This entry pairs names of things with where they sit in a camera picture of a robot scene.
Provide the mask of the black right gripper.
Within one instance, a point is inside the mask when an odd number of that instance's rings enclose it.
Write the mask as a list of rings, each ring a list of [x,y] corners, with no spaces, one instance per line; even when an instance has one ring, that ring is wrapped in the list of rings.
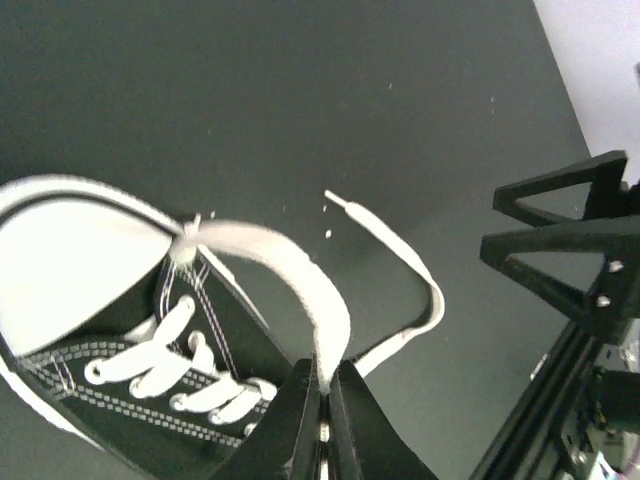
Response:
[[[639,190],[591,179],[580,219],[521,202],[575,183],[533,179],[494,193],[495,210],[529,227],[483,237],[481,260],[569,322],[475,479],[584,479],[601,445],[591,430],[639,430],[638,374],[597,364],[606,346],[623,343],[639,316]]]

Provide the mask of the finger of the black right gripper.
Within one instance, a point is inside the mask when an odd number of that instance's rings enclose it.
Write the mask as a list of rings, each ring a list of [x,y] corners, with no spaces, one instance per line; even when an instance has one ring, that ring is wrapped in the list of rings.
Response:
[[[572,219],[529,205],[529,197],[587,185],[584,220],[610,219],[629,214],[629,192],[622,188],[628,157],[613,150],[567,167],[499,187],[493,195],[493,209],[531,227],[545,227]]]

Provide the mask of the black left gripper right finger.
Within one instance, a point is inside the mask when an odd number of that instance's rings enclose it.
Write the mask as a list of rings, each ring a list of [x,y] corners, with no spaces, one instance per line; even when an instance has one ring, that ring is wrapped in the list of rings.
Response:
[[[328,402],[331,479],[437,479],[399,437],[352,362],[340,364]]]

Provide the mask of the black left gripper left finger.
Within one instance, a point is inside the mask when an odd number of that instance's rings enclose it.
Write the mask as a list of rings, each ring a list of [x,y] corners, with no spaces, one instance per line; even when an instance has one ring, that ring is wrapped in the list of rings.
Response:
[[[320,390],[315,362],[298,361],[263,418],[212,480],[317,477]]]

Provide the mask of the black canvas sneaker white sole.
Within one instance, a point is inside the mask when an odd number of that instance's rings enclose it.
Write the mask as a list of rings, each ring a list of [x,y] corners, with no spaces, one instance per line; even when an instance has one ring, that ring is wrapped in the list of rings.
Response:
[[[200,332],[218,371],[266,380],[277,393],[297,363],[210,249],[186,267],[173,263],[171,246],[192,222],[84,178],[33,176],[1,189],[2,377],[47,421],[150,479],[211,479],[274,399],[214,425],[169,404],[212,375],[191,370],[168,392],[136,398],[127,380],[89,383],[88,362],[145,340],[187,296],[195,312],[170,351],[191,359],[188,340]]]

